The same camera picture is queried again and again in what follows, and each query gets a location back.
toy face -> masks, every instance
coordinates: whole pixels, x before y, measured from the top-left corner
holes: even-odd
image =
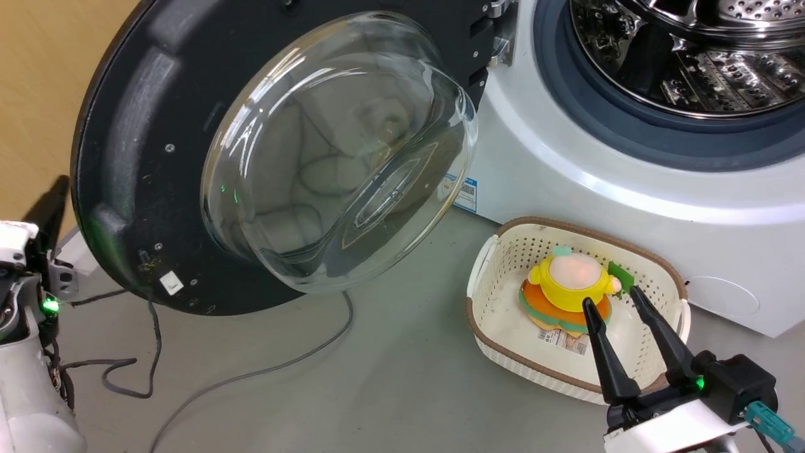
[[[601,278],[603,268],[590,256],[572,253],[566,256],[555,256],[548,272],[559,285],[577,290],[596,284]]]

basket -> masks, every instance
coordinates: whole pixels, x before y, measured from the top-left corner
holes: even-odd
[[[519,218],[501,226],[486,241],[467,287],[467,320],[478,347],[490,360],[514,374],[570,397],[603,405],[590,348],[575,345],[569,349],[570,343],[556,344],[560,332],[546,334],[519,306],[520,285],[554,246],[569,246],[590,255],[605,268],[613,261],[631,273],[635,284],[687,342],[691,311],[685,285],[674,268],[659,256],[568,223]],[[610,301],[613,312],[607,336],[626,372],[644,392],[663,387],[665,363],[629,295],[622,299],[611,297]]]

wires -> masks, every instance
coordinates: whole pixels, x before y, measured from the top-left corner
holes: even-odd
[[[77,307],[81,305],[87,305],[89,303],[100,301],[102,299],[108,299],[109,297],[119,296],[121,294],[128,293],[125,289],[118,289],[117,291],[110,291],[108,293],[98,294],[96,296],[87,297],[86,299],[81,299],[79,301],[74,302],[63,302],[71,307]]]
[[[76,408],[76,388],[72,385],[72,378],[64,369],[59,370],[59,377],[61,379],[59,394],[67,402],[67,407],[73,410]]]
[[[341,294],[344,295],[344,299],[347,302],[347,308],[349,309],[349,317],[347,318],[347,321],[344,324],[344,326],[341,327],[341,329],[335,335],[333,335],[329,340],[325,341],[324,343],[321,343],[319,346],[317,346],[317,347],[311,349],[310,351],[300,355],[299,357],[296,357],[295,359],[288,360],[284,364],[279,364],[279,365],[275,365],[273,367],[264,368],[264,369],[258,370],[256,372],[249,372],[249,373],[246,373],[246,374],[241,374],[240,376],[230,377],[229,379],[222,380],[221,382],[218,382],[216,384],[212,384],[212,385],[210,385],[208,387],[205,387],[204,389],[199,390],[198,392],[193,393],[184,403],[182,403],[181,406],[179,406],[179,408],[176,411],[174,411],[174,413],[167,419],[167,421],[165,421],[165,423],[162,425],[162,427],[159,428],[159,431],[157,432],[156,436],[154,436],[154,440],[151,441],[151,447],[148,448],[148,453],[154,453],[156,451],[156,447],[157,447],[157,445],[159,445],[159,440],[162,438],[162,435],[165,433],[165,430],[171,425],[171,423],[174,421],[174,419],[176,419],[176,417],[178,417],[179,414],[182,413],[183,410],[185,410],[191,403],[193,403],[198,398],[206,395],[207,393],[212,392],[215,389],[219,389],[220,387],[223,387],[223,386],[225,386],[227,384],[232,384],[232,383],[238,382],[240,380],[249,379],[250,377],[261,376],[261,375],[264,375],[264,374],[267,374],[267,373],[270,373],[270,372],[275,372],[277,370],[281,370],[281,369],[286,368],[286,367],[290,367],[291,365],[296,364],[297,362],[305,360],[307,357],[310,357],[311,355],[316,354],[318,351],[321,351],[322,349],[326,348],[332,342],[336,341],[339,337],[341,337],[344,334],[344,332],[346,332],[349,329],[349,327],[352,326],[353,317],[354,317],[354,307],[353,307],[352,299],[349,297],[349,294],[347,294],[346,291],[341,292]]]
[[[101,294],[99,296],[84,299],[83,301],[79,301],[80,304],[78,302],[73,302],[72,305],[76,306],[76,305],[89,304],[92,301],[99,301],[103,298],[116,296],[121,293],[119,291],[113,291],[112,293],[107,294],[108,295]],[[159,356],[162,354],[162,331],[159,329],[159,316],[156,313],[156,308],[154,307],[154,301],[151,299],[148,300],[148,311],[151,312],[151,319],[154,322],[154,336],[156,337],[156,353],[154,354],[154,361],[151,362],[151,371],[148,373],[147,392],[141,393],[130,389],[124,389],[123,387],[120,387],[118,385],[109,382],[109,374],[111,372],[113,372],[118,368],[128,367],[130,365],[136,364],[137,359],[134,358],[81,360],[78,362],[72,362],[71,364],[62,365],[60,367],[60,370],[63,372],[70,368],[79,368],[88,365],[110,365],[101,375],[101,382],[103,382],[104,387],[120,395],[126,395],[127,397],[141,398],[141,399],[150,398],[151,395],[154,394],[154,373],[156,372],[156,365],[159,363]]]
[[[760,439],[760,443],[763,444],[763,446],[766,449],[766,451],[768,451],[769,453],[774,453],[774,450],[771,447],[771,443],[769,443],[769,439],[766,438],[766,435],[763,434],[762,432],[758,431],[758,430],[753,430],[753,431],[755,432],[755,434],[758,435],[758,438]]]

door hinge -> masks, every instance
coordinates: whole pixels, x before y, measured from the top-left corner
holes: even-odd
[[[490,68],[499,64],[511,66],[514,57],[514,37],[517,31],[517,0],[495,0],[489,4],[486,15],[494,23],[495,40]]]

orange cushion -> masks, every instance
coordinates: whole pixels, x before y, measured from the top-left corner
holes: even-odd
[[[541,314],[578,326],[587,325],[583,312],[573,313],[571,311],[562,310],[556,305],[551,304],[539,285],[532,285],[528,280],[524,281],[522,283],[522,295],[526,298],[528,306]],[[609,303],[609,298],[606,297],[606,295],[596,304],[596,308],[598,308],[598,313],[601,314],[602,319],[609,319],[612,305]]]

